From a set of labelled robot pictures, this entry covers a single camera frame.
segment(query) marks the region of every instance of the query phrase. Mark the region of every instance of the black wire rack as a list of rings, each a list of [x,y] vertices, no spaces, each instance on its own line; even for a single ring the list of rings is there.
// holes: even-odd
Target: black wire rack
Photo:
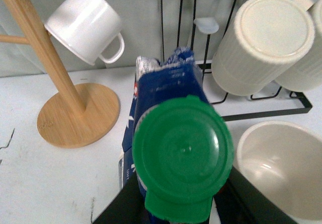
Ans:
[[[236,6],[237,0],[233,0],[230,14],[227,19],[226,27],[223,33],[223,36],[227,32],[227,29],[229,27],[230,21],[232,19],[232,15]],[[165,58],[165,46],[164,46],[164,9],[163,9],[163,0],[160,0],[161,5],[161,27],[162,27],[162,52],[163,52],[163,60]],[[194,0],[193,5],[193,19],[192,22],[194,22],[196,18],[196,6],[197,6],[197,0]],[[182,17],[182,9],[183,9],[183,0],[180,0],[180,8],[179,8],[179,20],[178,20],[178,34],[177,34],[177,47],[179,47],[180,43],[180,29],[181,29],[181,17]],[[191,36],[191,43],[190,48],[193,50],[194,48],[194,39],[195,39],[195,31],[196,31],[196,24],[193,23],[192,25],[192,36]],[[202,69],[202,80],[204,80],[204,77],[206,74],[211,73],[211,64],[207,63],[207,56],[208,56],[208,48],[209,48],[209,42],[210,42],[210,34],[207,35],[206,39],[206,45],[205,45],[205,53],[204,53],[204,60],[202,65],[199,65],[199,67]],[[254,95],[249,96],[249,100],[253,102],[257,101],[265,101],[268,99],[274,99],[279,96],[280,92],[282,90],[282,87],[280,86],[277,90],[277,92],[270,96],[264,96],[264,97],[255,97]],[[233,115],[225,115],[223,116],[223,119],[225,121],[235,121],[235,120],[243,120],[243,119],[252,119],[252,118],[262,118],[262,117],[273,117],[273,116],[282,116],[282,115],[293,115],[293,114],[304,114],[308,113],[311,108],[313,107],[308,98],[305,96],[302,92],[291,92],[287,89],[285,89],[288,92],[288,100],[290,101],[298,101],[301,105],[301,107],[297,108],[289,108],[289,109],[280,109],[280,110],[267,110],[267,111],[260,111],[260,112],[251,112],[251,113],[241,113],[241,114],[233,114]],[[218,104],[224,104],[227,101],[229,93],[225,93],[222,100],[211,102],[210,104],[215,106]]]

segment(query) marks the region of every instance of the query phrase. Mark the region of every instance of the wooden stand base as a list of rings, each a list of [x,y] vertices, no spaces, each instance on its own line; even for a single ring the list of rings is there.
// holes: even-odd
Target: wooden stand base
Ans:
[[[91,144],[115,125],[120,104],[117,95],[103,85],[86,83],[75,85],[86,110],[75,116],[57,93],[41,109],[37,127],[40,135],[50,144],[76,148]]]

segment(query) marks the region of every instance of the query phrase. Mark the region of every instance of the bamboo mug tree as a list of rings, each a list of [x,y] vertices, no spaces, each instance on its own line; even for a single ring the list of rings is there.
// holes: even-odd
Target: bamboo mug tree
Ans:
[[[50,144],[75,148],[91,144],[115,125],[117,95],[103,85],[73,85],[30,0],[3,0],[25,37],[0,35],[1,42],[30,44],[58,89],[42,107],[38,131]]]

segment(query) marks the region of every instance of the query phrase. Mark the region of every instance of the white bowl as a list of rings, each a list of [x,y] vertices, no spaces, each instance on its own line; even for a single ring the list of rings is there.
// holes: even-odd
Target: white bowl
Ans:
[[[322,223],[322,138],[290,122],[258,123],[241,136],[239,171],[298,223]]]

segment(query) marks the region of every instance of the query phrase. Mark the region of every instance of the crack on surface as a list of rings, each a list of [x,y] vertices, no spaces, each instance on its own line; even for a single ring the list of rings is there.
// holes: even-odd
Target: crack on surface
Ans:
[[[11,140],[12,140],[13,136],[14,136],[15,130],[16,130],[16,129],[14,128],[14,130],[12,131],[11,137],[10,137],[10,139],[9,139],[9,142],[7,143],[7,146],[0,147],[0,150],[1,150],[1,149],[3,149],[3,148],[8,148],[8,147],[9,147],[10,142],[11,142]]]
[[[92,198],[92,205],[91,205],[91,223],[93,223],[94,203],[95,203],[95,197]]]

